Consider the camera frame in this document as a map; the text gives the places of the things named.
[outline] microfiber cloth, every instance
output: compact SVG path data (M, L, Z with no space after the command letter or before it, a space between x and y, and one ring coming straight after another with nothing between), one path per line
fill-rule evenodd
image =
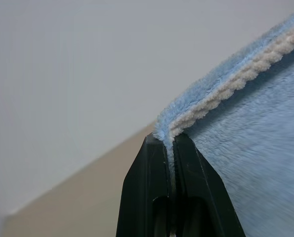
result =
M294 237L294 15L193 83L158 116L221 176L247 237Z

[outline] clip jaw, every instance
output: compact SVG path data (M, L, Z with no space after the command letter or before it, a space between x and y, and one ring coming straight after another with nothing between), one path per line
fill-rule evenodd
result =
M123 185L116 237L245 237L225 186L185 134L173 143L171 186L163 143L148 135Z

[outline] white wall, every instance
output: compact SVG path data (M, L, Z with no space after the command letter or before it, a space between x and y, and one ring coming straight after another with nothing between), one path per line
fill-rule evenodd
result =
M294 12L294 0L132 2L0 0L0 227Z

